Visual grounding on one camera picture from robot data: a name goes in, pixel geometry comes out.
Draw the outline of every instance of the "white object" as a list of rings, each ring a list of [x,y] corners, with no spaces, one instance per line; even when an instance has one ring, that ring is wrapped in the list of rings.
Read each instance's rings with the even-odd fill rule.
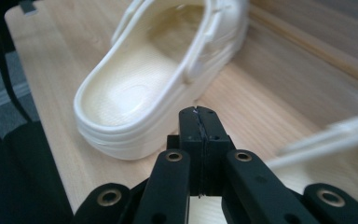
[[[358,117],[293,143],[281,155],[266,164],[287,188],[302,194],[309,184],[326,183],[358,201]]]
[[[241,47],[248,25],[243,0],[135,0],[113,47],[74,100],[79,132],[123,160],[163,146],[178,112],[192,106]]]

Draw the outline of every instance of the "clog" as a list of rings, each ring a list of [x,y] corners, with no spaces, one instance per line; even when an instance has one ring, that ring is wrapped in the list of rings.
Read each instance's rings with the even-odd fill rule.
[[[79,132],[96,149],[136,160],[163,146],[177,113],[192,106],[241,48],[243,0],[135,0],[113,47],[79,87]]]

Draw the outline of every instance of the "shoe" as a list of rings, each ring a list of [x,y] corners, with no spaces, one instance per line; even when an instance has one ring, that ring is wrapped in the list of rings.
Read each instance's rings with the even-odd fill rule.
[[[248,1],[135,0],[113,47],[79,87],[79,132],[96,149],[137,160],[163,146],[241,48]]]

